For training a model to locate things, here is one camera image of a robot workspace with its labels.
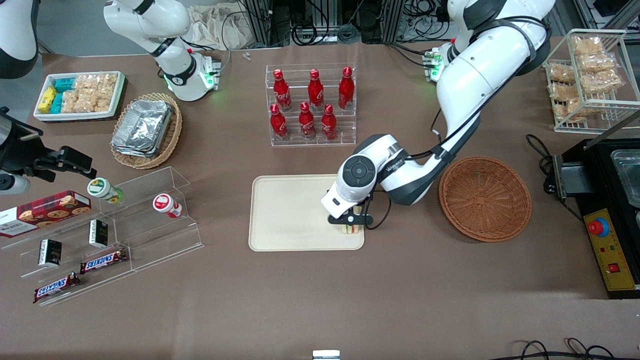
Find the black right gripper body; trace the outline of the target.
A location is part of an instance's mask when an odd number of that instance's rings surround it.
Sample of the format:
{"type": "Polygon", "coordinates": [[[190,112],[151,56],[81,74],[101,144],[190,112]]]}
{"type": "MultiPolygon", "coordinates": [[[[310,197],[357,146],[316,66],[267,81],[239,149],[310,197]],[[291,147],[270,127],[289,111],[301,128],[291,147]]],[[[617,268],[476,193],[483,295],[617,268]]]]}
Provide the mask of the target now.
{"type": "Polygon", "coordinates": [[[43,132],[9,116],[9,109],[1,109],[1,182],[26,183],[25,177],[35,177],[54,182],[56,174],[45,167],[36,168],[39,160],[45,160],[54,150],[46,148],[43,132]]]}

